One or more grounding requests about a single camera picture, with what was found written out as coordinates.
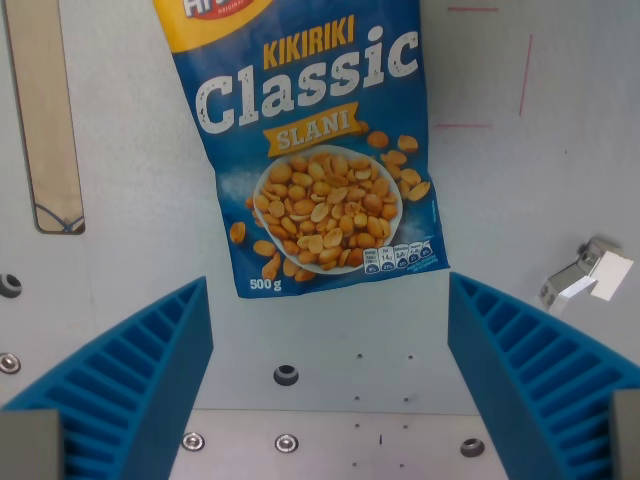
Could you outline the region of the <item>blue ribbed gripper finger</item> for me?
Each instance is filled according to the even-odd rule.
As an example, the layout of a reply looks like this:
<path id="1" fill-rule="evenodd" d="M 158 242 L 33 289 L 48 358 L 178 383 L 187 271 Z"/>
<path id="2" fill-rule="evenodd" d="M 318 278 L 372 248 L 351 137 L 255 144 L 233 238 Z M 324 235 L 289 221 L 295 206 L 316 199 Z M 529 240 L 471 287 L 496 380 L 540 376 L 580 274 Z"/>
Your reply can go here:
<path id="1" fill-rule="evenodd" d="M 459 273 L 448 346 L 510 479 L 611 479 L 609 408 L 639 368 L 565 322 Z"/>
<path id="2" fill-rule="evenodd" d="M 65 479 L 167 479 L 213 349 L 200 277 L 88 342 L 2 409 L 58 412 Z"/>

